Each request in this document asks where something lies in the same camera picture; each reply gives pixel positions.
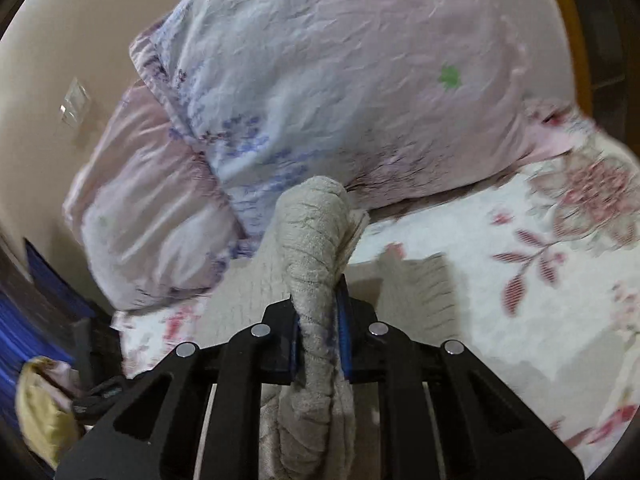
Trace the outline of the lavender floral pillow right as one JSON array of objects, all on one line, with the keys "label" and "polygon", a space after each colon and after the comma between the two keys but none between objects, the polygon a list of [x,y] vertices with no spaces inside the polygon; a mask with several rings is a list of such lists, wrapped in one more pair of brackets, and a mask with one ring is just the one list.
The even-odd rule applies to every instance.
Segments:
[{"label": "lavender floral pillow right", "polygon": [[251,237],[314,176],[370,210],[573,145],[494,0],[181,0],[130,58]]}]

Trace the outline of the floral bed sheet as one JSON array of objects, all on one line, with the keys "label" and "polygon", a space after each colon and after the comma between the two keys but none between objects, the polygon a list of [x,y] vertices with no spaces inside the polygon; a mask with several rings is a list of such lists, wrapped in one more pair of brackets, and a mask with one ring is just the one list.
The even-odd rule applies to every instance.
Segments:
[{"label": "floral bed sheet", "polygon": [[[564,110],[564,155],[368,222],[349,266],[443,255],[466,344],[591,476],[639,413],[639,166]],[[127,375],[194,339],[207,296],[119,312]]]}]

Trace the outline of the beige cable-knit sweater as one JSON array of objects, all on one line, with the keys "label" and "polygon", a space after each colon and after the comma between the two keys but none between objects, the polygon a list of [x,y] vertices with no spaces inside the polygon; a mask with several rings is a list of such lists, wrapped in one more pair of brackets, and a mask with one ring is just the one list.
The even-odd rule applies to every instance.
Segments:
[{"label": "beige cable-knit sweater", "polygon": [[344,188],[313,177],[286,191],[257,252],[232,261],[207,296],[195,341],[219,344],[292,299],[302,326],[304,367],[289,386],[260,394],[259,475],[263,479],[376,479],[380,475],[378,394],[352,387],[337,354],[334,287],[353,278],[383,321],[438,346],[460,334],[454,279],[441,254],[406,260],[386,249],[371,263],[348,260],[369,222]]}]

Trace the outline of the blue dark panel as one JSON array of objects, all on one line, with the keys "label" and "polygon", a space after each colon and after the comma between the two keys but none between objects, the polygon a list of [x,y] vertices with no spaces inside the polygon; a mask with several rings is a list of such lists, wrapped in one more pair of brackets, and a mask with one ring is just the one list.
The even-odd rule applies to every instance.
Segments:
[{"label": "blue dark panel", "polygon": [[35,288],[14,255],[1,243],[1,414],[13,418],[18,376],[35,356],[76,362],[73,324]]}]

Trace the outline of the wooden headboard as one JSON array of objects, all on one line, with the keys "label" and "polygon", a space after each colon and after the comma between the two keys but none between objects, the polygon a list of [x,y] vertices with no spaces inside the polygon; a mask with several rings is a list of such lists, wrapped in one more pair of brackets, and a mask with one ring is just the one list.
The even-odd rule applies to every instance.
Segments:
[{"label": "wooden headboard", "polygon": [[587,44],[575,0],[555,0],[560,10],[570,50],[575,86],[575,102],[589,117],[593,116],[593,94]]}]

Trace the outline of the yellow cloth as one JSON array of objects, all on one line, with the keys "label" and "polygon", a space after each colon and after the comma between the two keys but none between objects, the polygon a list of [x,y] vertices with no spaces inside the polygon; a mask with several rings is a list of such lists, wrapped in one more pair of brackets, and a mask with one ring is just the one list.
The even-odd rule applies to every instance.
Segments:
[{"label": "yellow cloth", "polygon": [[27,361],[18,376],[14,404],[23,440],[53,470],[84,435],[72,410],[81,393],[76,370],[46,356]]}]

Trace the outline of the pink lavender pillow left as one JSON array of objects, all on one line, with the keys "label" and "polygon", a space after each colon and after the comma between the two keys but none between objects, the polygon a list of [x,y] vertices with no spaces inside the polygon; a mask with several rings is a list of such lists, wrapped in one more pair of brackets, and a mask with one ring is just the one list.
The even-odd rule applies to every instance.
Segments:
[{"label": "pink lavender pillow left", "polygon": [[198,296],[243,236],[203,153],[142,81],[122,96],[63,204],[94,281],[121,311]]}]

